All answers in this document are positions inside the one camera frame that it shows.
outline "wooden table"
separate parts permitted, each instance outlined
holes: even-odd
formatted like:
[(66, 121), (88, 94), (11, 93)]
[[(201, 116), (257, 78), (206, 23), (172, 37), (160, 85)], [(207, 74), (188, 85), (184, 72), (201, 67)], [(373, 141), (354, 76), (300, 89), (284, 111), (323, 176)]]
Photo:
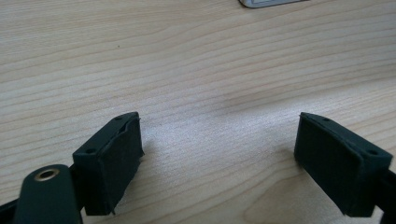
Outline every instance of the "wooden table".
[[(141, 116), (117, 215), (85, 223), (378, 223), (343, 217), (293, 147), (320, 114), (396, 155), (396, 2), (2, 1), (0, 203), (111, 118)], [(391, 169), (396, 171), (396, 162)]]

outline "light wood surface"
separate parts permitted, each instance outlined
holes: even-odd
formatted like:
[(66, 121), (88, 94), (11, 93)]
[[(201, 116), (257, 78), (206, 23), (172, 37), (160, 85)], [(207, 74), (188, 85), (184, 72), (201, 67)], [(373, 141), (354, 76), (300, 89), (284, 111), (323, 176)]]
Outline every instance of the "light wood surface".
[(396, 155), (395, 85), (393, 0), (2, 1), (0, 203), (138, 111), (139, 171), (85, 223), (378, 223), (343, 217), (292, 152), (305, 111)]

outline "hole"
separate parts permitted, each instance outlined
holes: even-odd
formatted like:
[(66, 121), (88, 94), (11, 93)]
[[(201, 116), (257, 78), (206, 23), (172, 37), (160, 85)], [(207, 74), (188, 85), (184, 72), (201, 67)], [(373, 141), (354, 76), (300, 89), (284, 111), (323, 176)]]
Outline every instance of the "hole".
[(35, 181), (47, 181), (47, 180), (55, 177), (57, 174), (59, 174), (58, 169), (48, 169), (48, 170), (38, 173), (35, 176)]
[(118, 134), (125, 133), (125, 131), (126, 131), (126, 124), (123, 125), (123, 126), (119, 129)]
[(368, 150), (368, 152), (372, 155), (378, 155), (378, 152), (374, 150)]
[(92, 153), (94, 153), (95, 151), (96, 151), (95, 148), (88, 148), (87, 150), (85, 150), (85, 153), (87, 153), (87, 154), (92, 154)]

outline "wood grain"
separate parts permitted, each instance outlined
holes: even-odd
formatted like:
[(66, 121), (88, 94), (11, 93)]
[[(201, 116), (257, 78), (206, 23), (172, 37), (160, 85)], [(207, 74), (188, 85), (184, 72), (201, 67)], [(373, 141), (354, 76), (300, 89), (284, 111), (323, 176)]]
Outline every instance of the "wood grain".
[(343, 217), (292, 151), (305, 111), (396, 155), (395, 21), (392, 0), (2, 1), (0, 203), (138, 111), (139, 171), (85, 223), (378, 223)]

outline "metal grommet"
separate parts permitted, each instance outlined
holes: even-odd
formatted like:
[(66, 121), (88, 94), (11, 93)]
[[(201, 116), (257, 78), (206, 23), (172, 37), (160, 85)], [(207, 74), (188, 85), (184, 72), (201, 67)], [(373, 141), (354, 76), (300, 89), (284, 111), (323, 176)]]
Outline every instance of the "metal grommet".
[(35, 181), (40, 181), (40, 182), (47, 181), (49, 179), (52, 179), (53, 177), (55, 177), (58, 174), (59, 174), (58, 169), (50, 168), (50, 169), (47, 169), (47, 170), (44, 170), (44, 171), (41, 171), (40, 173), (38, 173), (35, 176)]

